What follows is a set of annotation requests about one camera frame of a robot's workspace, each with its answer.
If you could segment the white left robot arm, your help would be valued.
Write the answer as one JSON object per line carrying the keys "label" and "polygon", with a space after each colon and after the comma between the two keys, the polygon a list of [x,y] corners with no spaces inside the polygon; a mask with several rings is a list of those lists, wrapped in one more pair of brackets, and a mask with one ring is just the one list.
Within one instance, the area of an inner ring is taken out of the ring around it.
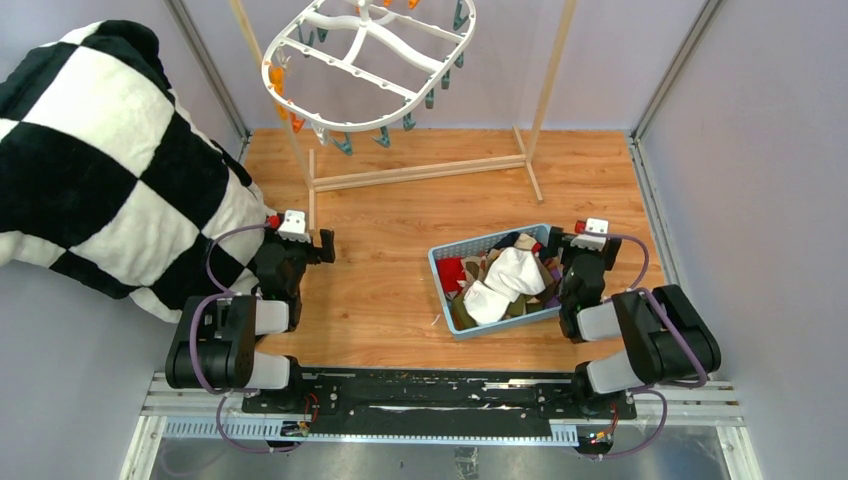
{"label": "white left robot arm", "polygon": [[269,223],[241,227],[220,236],[262,230],[272,237],[255,257],[258,285],[247,293],[229,288],[187,299],[165,363],[174,389],[202,389],[213,395],[230,391],[268,391],[283,413],[298,411],[306,400],[302,369],[293,356],[261,354],[258,340],[290,333],[300,320],[300,282],[306,267],[333,263],[335,232],[319,231],[320,244],[308,234],[276,231]]}

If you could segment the white sock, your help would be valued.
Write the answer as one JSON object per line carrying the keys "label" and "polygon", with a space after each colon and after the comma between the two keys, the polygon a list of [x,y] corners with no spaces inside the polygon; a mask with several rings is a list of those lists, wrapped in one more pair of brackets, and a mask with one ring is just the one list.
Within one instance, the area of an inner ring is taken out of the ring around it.
{"label": "white sock", "polygon": [[503,318],[511,300],[484,283],[475,281],[465,291],[462,303],[477,325],[488,325]]}
{"label": "white sock", "polygon": [[533,253],[514,247],[505,248],[491,263],[484,284],[510,302],[520,295],[535,296],[546,289]]}

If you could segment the green brown striped sock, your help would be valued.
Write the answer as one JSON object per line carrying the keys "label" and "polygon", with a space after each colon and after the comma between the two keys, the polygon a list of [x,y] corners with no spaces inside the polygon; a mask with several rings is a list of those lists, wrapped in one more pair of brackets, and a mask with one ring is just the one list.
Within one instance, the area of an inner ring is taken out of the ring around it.
{"label": "green brown striped sock", "polygon": [[450,307],[453,324],[458,331],[463,331],[478,326],[477,322],[468,313],[465,304],[459,298],[451,303]]}

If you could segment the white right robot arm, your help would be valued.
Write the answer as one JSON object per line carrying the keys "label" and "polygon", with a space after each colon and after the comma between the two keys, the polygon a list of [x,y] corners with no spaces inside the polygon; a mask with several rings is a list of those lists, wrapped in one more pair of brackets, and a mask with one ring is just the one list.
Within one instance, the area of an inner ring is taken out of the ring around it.
{"label": "white right robot arm", "polygon": [[604,275],[625,238],[587,223],[573,233],[554,227],[549,234],[547,247],[564,268],[556,294],[564,336],[574,343],[623,342],[617,353],[575,367],[568,397],[584,417],[656,384],[700,388],[722,363],[715,336],[679,285],[649,289],[634,283],[603,296]]}

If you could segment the red sock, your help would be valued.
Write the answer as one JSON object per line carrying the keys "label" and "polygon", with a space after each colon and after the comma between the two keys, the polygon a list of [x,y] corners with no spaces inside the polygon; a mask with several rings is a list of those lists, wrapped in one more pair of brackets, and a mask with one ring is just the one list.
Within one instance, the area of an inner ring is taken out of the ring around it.
{"label": "red sock", "polygon": [[461,257],[448,257],[436,261],[439,283],[447,297],[458,295],[467,285],[466,271]]}

